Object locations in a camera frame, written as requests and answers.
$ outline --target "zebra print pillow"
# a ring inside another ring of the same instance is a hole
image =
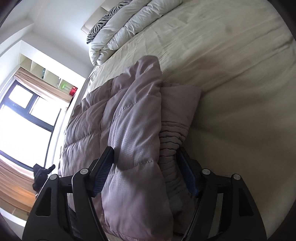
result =
[[[106,23],[112,18],[114,14],[118,12],[119,9],[124,7],[125,5],[128,5],[132,0],[125,0],[121,3],[117,4],[114,8],[112,8],[108,13],[106,13],[93,28],[90,30],[86,43],[89,44],[93,39],[96,37],[98,32],[106,25]]]

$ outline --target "dark window frame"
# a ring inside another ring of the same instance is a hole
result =
[[[24,88],[25,90],[29,91],[31,94],[33,94],[33,96],[31,97],[28,105],[26,108],[23,108],[21,106],[19,106],[18,104],[14,103],[11,99],[9,99],[9,95],[11,94],[11,92],[13,91],[13,89],[17,86],[21,86],[22,88]],[[52,139],[52,134],[54,132],[54,128],[55,125],[57,123],[57,120],[59,118],[59,115],[61,113],[61,110],[59,111],[59,114],[57,116],[57,119],[54,123],[54,125],[50,125],[48,123],[46,123],[45,121],[42,121],[40,119],[38,119],[37,117],[33,116],[30,114],[31,110],[34,108],[35,103],[37,102],[38,98],[41,98],[39,95],[37,95],[36,93],[34,93],[33,91],[29,90],[28,88],[26,88],[25,86],[23,86],[21,83],[19,83],[17,80],[14,80],[14,82],[12,83],[12,85],[9,87],[8,91],[6,92],[6,94],[4,95],[4,98],[2,99],[1,103],[0,103],[0,108],[2,108],[3,105],[9,107],[10,109],[12,109],[14,112],[16,112],[17,114],[19,114],[20,116],[22,116],[23,118],[27,119],[28,121],[34,123],[35,125],[51,132],[51,136],[48,142],[48,146],[47,146],[47,151],[46,151],[46,156],[45,156],[45,160],[44,160],[44,167],[46,165],[46,159],[47,159],[47,155],[48,155],[48,150],[49,150],[49,146],[50,146],[50,142]],[[5,158],[7,158],[8,160],[14,162],[15,164],[33,171],[33,168],[14,159],[13,157],[9,156],[8,154],[6,154],[5,152],[3,152],[2,150],[0,150],[0,155],[4,156]]]

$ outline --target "bed sheet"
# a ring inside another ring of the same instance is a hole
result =
[[[164,81],[201,87],[185,148],[218,175],[242,176],[270,236],[296,198],[295,53],[266,0],[187,0],[96,67],[86,94],[148,54]]]

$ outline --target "silver screw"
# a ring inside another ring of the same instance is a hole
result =
[[[211,171],[209,169],[203,169],[202,173],[205,175],[209,175],[211,173]]]
[[[52,174],[50,177],[49,177],[50,180],[55,180],[57,179],[57,174]]]
[[[88,173],[89,171],[88,171],[88,169],[86,169],[86,168],[84,168],[84,169],[82,169],[81,171],[80,171],[80,173],[82,174],[82,175],[85,175],[86,173]]]
[[[238,175],[238,174],[234,174],[234,175],[233,175],[233,178],[234,178],[235,180],[240,180],[241,177],[240,177],[240,175]]]

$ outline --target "orange curtain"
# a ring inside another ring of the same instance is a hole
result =
[[[30,212],[35,202],[34,178],[29,177],[0,159],[0,198]]]
[[[44,82],[24,68],[20,67],[15,73],[15,77],[29,90],[33,91],[43,99],[53,102],[61,109],[64,110],[69,107],[72,96]]]

